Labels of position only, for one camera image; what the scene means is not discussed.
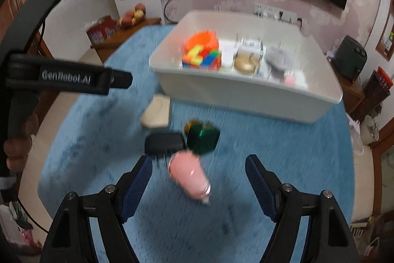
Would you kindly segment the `person left hand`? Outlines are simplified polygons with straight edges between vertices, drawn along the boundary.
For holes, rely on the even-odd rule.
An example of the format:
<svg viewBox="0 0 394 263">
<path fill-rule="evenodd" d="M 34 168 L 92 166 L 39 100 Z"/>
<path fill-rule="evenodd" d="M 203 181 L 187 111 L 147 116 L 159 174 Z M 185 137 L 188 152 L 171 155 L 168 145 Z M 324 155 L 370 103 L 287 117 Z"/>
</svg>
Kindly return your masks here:
<svg viewBox="0 0 394 263">
<path fill-rule="evenodd" d="M 3 144 L 7 168 L 11 172 L 22 172 L 32 147 L 32 138 L 39 129 L 35 109 L 39 103 L 37 95 L 11 99 L 8 116 L 7 139 Z"/>
</svg>

